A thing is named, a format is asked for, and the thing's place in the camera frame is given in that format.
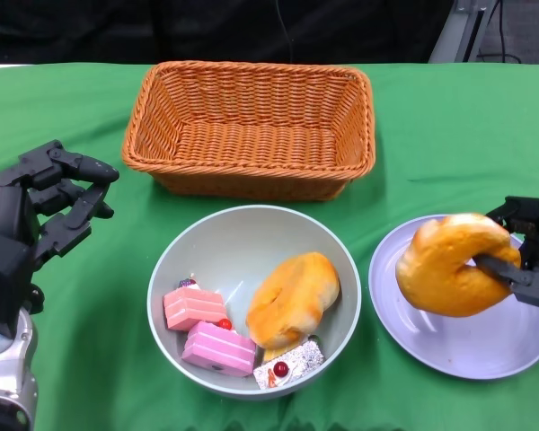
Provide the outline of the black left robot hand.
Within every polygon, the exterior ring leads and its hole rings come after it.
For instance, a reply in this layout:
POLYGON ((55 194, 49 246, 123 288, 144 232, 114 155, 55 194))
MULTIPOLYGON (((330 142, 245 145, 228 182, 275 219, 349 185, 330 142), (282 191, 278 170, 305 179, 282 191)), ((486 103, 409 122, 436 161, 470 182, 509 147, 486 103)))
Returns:
POLYGON ((30 249, 33 268, 63 257, 91 233, 94 217, 114 211, 104 199, 119 172, 49 141, 0 172, 0 235, 30 249))

